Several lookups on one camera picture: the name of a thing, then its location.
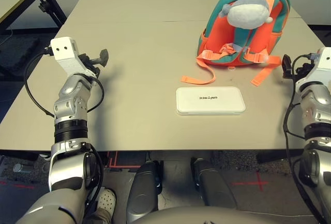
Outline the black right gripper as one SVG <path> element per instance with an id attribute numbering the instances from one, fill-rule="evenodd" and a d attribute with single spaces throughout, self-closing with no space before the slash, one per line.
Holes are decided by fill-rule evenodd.
<path id="1" fill-rule="evenodd" d="M 283 78 L 284 79 L 292 79 L 292 61 L 291 58 L 285 54 L 282 58 L 282 70 L 283 70 Z M 313 69 L 314 64 L 312 63 L 304 63 L 301 67 L 295 69 L 295 78 L 302 79 L 308 75 L 308 73 Z"/>

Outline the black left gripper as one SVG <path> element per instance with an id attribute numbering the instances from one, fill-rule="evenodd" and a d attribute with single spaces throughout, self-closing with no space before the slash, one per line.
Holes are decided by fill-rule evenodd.
<path id="1" fill-rule="evenodd" d="M 100 51 L 98 58 L 90 60 L 90 58 L 85 53 L 78 55 L 78 58 L 88 70 L 92 71 L 96 76 L 99 76 L 100 69 L 94 65 L 106 66 L 109 59 L 109 53 L 107 49 L 103 49 Z"/>

